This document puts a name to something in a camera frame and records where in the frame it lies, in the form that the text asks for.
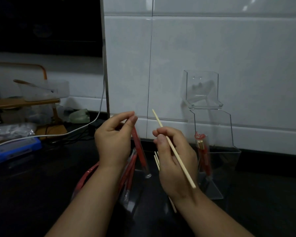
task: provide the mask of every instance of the transparent dispenser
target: transparent dispenser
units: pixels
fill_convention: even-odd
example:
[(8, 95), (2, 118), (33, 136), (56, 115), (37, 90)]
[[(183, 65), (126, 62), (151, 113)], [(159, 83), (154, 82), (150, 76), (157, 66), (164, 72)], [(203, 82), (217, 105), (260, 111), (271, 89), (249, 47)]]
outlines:
[(185, 70), (182, 100), (189, 107), (189, 140), (198, 155), (198, 185), (210, 199), (223, 199), (231, 183), (241, 151), (234, 146), (231, 115), (221, 110), (218, 74)]

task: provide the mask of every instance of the power cord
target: power cord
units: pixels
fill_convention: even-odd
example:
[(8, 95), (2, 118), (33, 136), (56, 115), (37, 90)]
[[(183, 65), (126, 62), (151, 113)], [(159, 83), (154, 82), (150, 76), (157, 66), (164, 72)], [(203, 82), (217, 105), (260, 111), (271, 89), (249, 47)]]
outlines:
[(14, 141), (20, 141), (20, 140), (26, 140), (26, 139), (30, 139), (30, 138), (36, 138), (36, 137), (52, 137), (52, 136), (65, 136), (65, 135), (69, 135), (77, 130), (80, 130), (84, 127), (87, 127), (88, 125), (90, 125), (91, 123), (95, 122), (98, 118), (99, 118), (99, 115), (100, 115), (100, 112), (101, 112), (101, 107), (102, 107), (102, 101), (103, 101), (103, 96), (104, 96), (104, 91), (105, 91), (105, 79), (104, 79), (104, 75), (103, 75), (103, 91), (102, 91), (102, 97), (101, 97), (101, 102), (100, 102), (100, 108), (99, 108), (99, 113), (98, 115), (96, 116), (96, 118), (91, 121), (90, 123), (82, 126), (82, 127), (79, 127), (73, 131), (70, 131), (68, 133), (65, 133), (65, 134), (60, 134), (60, 135), (32, 135), (32, 136), (27, 136), (27, 137), (23, 137), (23, 138), (19, 138), (19, 139), (14, 139), (14, 140), (9, 140), (9, 141), (6, 141), (6, 142), (3, 142), (3, 143), (0, 143), (0, 146), (1, 145), (4, 145), (4, 144), (8, 144), (10, 142), (14, 142)]

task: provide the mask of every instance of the plastic bag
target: plastic bag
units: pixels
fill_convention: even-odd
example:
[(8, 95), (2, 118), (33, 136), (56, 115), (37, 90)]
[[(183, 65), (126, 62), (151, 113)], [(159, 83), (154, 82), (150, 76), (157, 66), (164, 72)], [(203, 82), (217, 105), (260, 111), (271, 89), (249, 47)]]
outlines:
[(35, 135), (34, 123), (0, 124), (0, 141), (14, 140)]

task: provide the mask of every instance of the hand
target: hand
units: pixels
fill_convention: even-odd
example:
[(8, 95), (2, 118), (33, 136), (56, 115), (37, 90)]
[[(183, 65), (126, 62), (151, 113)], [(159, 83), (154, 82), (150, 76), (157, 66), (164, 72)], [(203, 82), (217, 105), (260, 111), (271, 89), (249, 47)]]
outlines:
[(100, 155), (100, 167), (113, 167), (122, 170), (130, 154), (132, 129), (138, 119), (134, 111), (114, 115), (105, 121), (94, 134), (95, 144)]
[(160, 161), (159, 177), (164, 191), (174, 203), (179, 200), (193, 198), (194, 191), (176, 157), (171, 153), (170, 145), (165, 136), (172, 140), (194, 183), (196, 183), (197, 179), (197, 157), (195, 151), (189, 145), (182, 132), (177, 129), (160, 127), (152, 133), (157, 137), (153, 142), (158, 148)]

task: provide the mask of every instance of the chopstick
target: chopstick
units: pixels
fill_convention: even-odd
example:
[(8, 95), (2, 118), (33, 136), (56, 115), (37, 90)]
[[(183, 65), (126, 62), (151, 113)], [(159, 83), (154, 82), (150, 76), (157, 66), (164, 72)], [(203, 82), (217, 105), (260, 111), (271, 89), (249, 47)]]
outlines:
[[(155, 117), (156, 117), (156, 119), (157, 119), (157, 121), (159, 123), (159, 126), (160, 127), (163, 127), (163, 125), (161, 124), (161, 122), (160, 122), (157, 114), (155, 113), (154, 109), (152, 109), (152, 112), (154, 113), (154, 115), (155, 115)], [(181, 168), (182, 168), (185, 176), (187, 177), (188, 181), (190, 182), (190, 185), (192, 186), (193, 189), (195, 189), (196, 188), (196, 185), (194, 184), (194, 182), (193, 182), (190, 174), (188, 173), (187, 169), (185, 168), (185, 166), (184, 166), (184, 164), (183, 164), (183, 162), (182, 162), (179, 154), (177, 153), (176, 149), (174, 148), (174, 145), (172, 144), (172, 142), (171, 142), (171, 140), (170, 140), (170, 138), (168, 136), (166, 136), (166, 138), (167, 138), (167, 140), (169, 142), (169, 145), (170, 145), (170, 147), (171, 147), (171, 149), (172, 149), (172, 151), (173, 151), (176, 159), (178, 160), (178, 162), (179, 162), (179, 164), (180, 164), (180, 166), (181, 166)]]
[[(154, 156), (154, 158), (155, 158), (155, 161), (156, 161), (156, 165), (157, 165), (157, 167), (158, 167), (158, 170), (160, 171), (160, 167), (159, 167), (159, 158), (158, 158), (158, 156), (156, 156), (156, 155), (153, 155), (153, 156)], [(172, 202), (172, 200), (170, 199), (170, 197), (169, 197), (169, 200), (170, 200), (170, 203), (171, 203), (171, 205), (172, 205), (172, 208), (173, 208), (174, 213), (176, 213), (176, 207), (174, 206), (174, 203)]]

